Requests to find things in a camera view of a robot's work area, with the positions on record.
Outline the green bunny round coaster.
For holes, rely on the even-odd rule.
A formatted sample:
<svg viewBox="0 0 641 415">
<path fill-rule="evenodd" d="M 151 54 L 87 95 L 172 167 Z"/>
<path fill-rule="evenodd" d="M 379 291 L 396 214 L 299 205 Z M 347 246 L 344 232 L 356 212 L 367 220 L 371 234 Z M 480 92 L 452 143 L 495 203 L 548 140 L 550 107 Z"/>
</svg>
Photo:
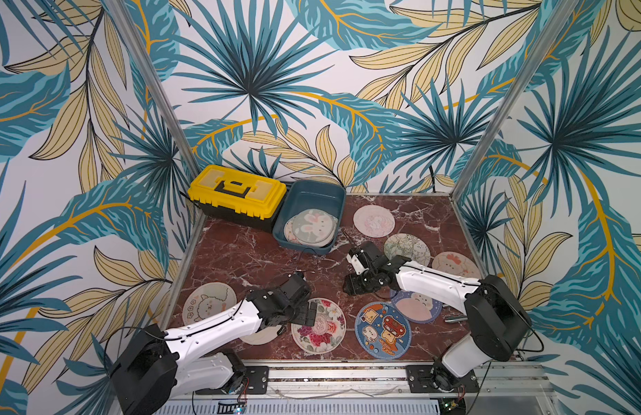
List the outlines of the green bunny round coaster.
<svg viewBox="0 0 641 415">
<path fill-rule="evenodd" d="M 338 226 L 338 219 L 321 209 L 307 209 L 292 219 L 292 234 L 302 245 L 327 245 Z"/>
</svg>

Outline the pink cartoon round coaster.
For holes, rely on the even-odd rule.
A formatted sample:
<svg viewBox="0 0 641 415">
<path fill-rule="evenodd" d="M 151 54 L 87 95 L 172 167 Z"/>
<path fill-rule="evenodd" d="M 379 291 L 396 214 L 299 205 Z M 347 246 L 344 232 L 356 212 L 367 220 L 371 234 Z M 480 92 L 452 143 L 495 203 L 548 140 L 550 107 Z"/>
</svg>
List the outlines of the pink cartoon round coaster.
<svg viewBox="0 0 641 415">
<path fill-rule="evenodd" d="M 297 236 L 294 233 L 293 223 L 294 223 L 294 219 L 291 218 L 284 225 L 284 228 L 283 228 L 284 237 L 285 237 L 287 242 L 294 243 L 294 244 L 299 244 L 300 241 L 299 241 L 299 239 L 297 238 Z"/>
</svg>

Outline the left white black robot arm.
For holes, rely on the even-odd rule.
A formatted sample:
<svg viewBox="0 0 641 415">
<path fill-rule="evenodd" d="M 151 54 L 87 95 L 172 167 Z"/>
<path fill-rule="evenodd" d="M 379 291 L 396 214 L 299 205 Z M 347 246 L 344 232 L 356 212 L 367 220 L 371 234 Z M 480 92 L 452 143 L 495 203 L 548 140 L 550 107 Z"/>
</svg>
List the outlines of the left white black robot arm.
<svg viewBox="0 0 641 415">
<path fill-rule="evenodd" d="M 171 397 L 203 389 L 229 392 L 244 378 L 240 359 L 222 347 L 268 327 L 312 326 L 316 304 L 300 271 L 282 285 L 253 290 L 235 306 L 169 330 L 139 328 L 108 376 L 121 411 L 153 414 Z"/>
</svg>

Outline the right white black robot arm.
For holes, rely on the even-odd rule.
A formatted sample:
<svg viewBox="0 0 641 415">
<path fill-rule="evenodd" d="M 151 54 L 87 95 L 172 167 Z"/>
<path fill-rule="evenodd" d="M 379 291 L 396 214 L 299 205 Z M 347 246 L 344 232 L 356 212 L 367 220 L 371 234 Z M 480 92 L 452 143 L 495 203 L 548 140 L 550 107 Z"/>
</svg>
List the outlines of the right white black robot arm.
<svg viewBox="0 0 641 415">
<path fill-rule="evenodd" d="M 467 318 L 469 333 L 434 360 L 424 380 L 436 390 L 456 390 L 474 368 L 488 361 L 509 361 L 531 318 L 506 283 L 493 275 L 466 278 L 436 271 L 400 255 L 388 258 L 371 242 L 346 255 L 354 272 L 345 277 L 350 296 L 375 293 L 384 287 L 422 294 L 446 304 Z"/>
</svg>

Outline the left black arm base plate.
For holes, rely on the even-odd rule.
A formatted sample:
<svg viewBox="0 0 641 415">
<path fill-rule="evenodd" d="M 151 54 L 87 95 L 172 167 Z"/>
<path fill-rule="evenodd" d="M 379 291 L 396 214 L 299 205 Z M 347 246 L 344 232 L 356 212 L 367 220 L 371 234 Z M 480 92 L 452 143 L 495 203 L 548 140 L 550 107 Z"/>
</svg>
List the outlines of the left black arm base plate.
<svg viewBox="0 0 641 415">
<path fill-rule="evenodd" d="M 268 392 L 270 368 L 268 366 L 247 366 L 237 370 L 237 383 L 232 387 L 234 394 L 265 395 Z"/>
</svg>

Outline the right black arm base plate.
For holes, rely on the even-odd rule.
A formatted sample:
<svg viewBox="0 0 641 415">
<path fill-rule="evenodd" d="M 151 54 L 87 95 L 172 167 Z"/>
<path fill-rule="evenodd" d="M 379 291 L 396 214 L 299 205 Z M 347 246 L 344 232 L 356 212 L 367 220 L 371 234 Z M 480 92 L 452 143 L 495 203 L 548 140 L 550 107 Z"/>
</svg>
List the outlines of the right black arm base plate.
<svg viewBox="0 0 641 415">
<path fill-rule="evenodd" d="M 477 393 L 479 382 L 474 370 L 457 377 L 439 365 L 408 365 L 406 378 L 412 394 Z"/>
</svg>

